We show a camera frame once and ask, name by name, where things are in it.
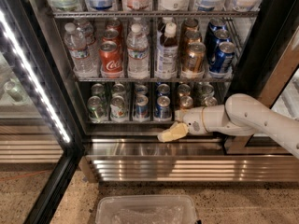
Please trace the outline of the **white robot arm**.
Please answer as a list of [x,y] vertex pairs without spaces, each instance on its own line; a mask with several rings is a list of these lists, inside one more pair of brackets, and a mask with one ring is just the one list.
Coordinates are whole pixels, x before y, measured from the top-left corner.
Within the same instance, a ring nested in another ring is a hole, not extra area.
[[299,158],[299,121],[274,112],[246,94],[234,94],[224,105],[201,106],[178,113],[180,120],[158,134],[160,142],[179,140],[188,133],[247,136],[261,132]]

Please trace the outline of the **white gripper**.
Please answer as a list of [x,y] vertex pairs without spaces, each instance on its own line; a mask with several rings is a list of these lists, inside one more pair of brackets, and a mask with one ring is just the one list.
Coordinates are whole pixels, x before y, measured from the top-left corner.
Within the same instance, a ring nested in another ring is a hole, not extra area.
[[169,129],[158,134],[160,142],[171,142],[185,137],[188,134],[202,135],[206,133],[203,124],[203,107],[180,109],[175,111],[175,122]]

